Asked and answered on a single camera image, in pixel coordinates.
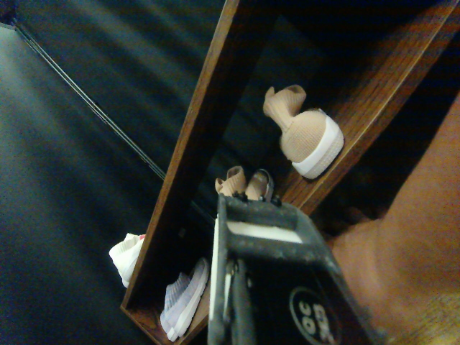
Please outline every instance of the shelf board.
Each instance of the shelf board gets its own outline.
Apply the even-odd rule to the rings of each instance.
[[[166,333],[160,325],[160,314],[163,310],[163,305],[149,305],[136,308],[121,309],[140,327],[149,338],[151,338],[156,344],[159,345],[186,345],[195,336],[198,335],[208,325],[208,313],[209,313],[209,296],[210,296],[210,281],[206,285],[206,289],[201,296],[200,303],[196,313],[192,319],[192,323],[188,328],[184,336],[178,338],[176,341],[171,342],[167,337]]]
[[[284,202],[311,214],[359,161],[459,30],[457,5],[458,1],[441,1],[375,46],[367,67],[356,73],[326,108],[344,133],[340,155],[313,181],[290,168],[286,176],[278,179]]]

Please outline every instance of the skin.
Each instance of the skin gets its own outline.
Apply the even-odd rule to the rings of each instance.
[[[416,330],[426,303],[460,289],[460,94],[387,214],[331,243],[373,326]]]

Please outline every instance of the white rubber sole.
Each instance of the white rubber sole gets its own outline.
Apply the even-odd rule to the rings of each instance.
[[[200,303],[201,295],[203,294],[206,282],[208,281],[208,276],[209,266],[208,262],[204,260],[204,271],[200,277],[200,280],[198,281],[198,289],[196,289],[189,304],[180,314],[178,322],[176,322],[176,324],[173,327],[171,327],[170,331],[167,333],[167,337],[169,340],[175,341],[178,337],[183,336],[187,331],[187,328],[191,324],[193,316],[195,315],[196,308]]]
[[[304,177],[317,178],[332,163],[344,146],[344,135],[339,126],[329,116],[326,117],[326,130],[318,146],[302,162],[293,162],[293,167]]]

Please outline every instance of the shoe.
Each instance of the shoe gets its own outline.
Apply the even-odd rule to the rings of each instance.
[[[344,135],[339,126],[321,109],[299,114],[306,93],[299,85],[265,94],[264,114],[282,130],[281,150],[293,167],[309,179],[317,178],[339,154]]]
[[[134,266],[144,243],[145,235],[127,234],[124,240],[112,247],[109,255],[118,269],[124,287],[128,287]]]
[[[246,178],[242,167],[233,167],[227,172],[225,181],[216,178],[216,192],[225,196],[232,196],[235,192],[243,193],[246,190]]]
[[[160,315],[160,323],[169,340],[175,341],[187,331],[204,292],[208,276],[208,262],[201,258],[193,269],[190,283],[182,293],[178,293],[178,291],[181,291],[187,281],[185,275],[180,275],[174,284],[168,285],[166,290],[168,297],[169,288],[170,299],[169,302],[167,299],[165,300],[165,309]]]
[[[249,200],[259,200],[263,196],[267,202],[270,202],[274,189],[275,183],[272,176],[266,170],[258,169],[249,180],[246,195]]]

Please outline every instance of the white sneaker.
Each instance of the white sneaker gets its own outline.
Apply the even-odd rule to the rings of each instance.
[[[145,235],[127,234],[122,242],[109,251],[109,255],[118,269],[123,286],[126,288],[131,280],[142,243],[144,243],[144,237]]]
[[[186,275],[180,275],[174,284],[168,285],[166,288],[167,299],[165,300],[165,309],[160,316],[160,322],[169,340],[175,341],[187,331],[204,292],[208,276],[208,262],[201,258],[193,269],[192,280],[181,294],[177,294],[177,291],[180,291],[181,287],[184,286]]]

